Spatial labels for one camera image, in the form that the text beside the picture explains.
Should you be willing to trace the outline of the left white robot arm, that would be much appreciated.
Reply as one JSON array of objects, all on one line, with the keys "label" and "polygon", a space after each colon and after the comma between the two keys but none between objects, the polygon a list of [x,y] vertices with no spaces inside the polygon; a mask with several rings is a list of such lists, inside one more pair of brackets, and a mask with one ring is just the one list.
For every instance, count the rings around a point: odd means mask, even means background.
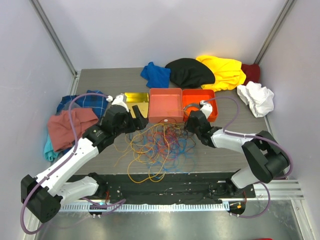
[{"label": "left white robot arm", "polygon": [[143,130],[148,119],[137,105],[130,112],[122,105],[106,110],[100,123],[89,127],[72,149],[45,171],[32,177],[26,175],[20,182],[21,202],[41,223],[49,222],[61,209],[75,200],[93,196],[100,200],[107,185],[96,174],[90,173],[81,180],[69,182],[85,163],[112,145],[125,133]]}]

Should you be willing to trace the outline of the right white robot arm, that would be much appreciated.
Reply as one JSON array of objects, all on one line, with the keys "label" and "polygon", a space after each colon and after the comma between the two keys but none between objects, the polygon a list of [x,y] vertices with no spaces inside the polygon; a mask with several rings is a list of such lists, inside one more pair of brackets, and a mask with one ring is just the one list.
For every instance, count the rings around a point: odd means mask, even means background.
[{"label": "right white robot arm", "polygon": [[291,166],[291,158],[268,131],[258,134],[227,131],[211,126],[200,110],[190,112],[184,129],[195,134],[205,146],[244,154],[248,166],[236,171],[225,186],[230,197],[238,197],[251,184],[271,182]]}]

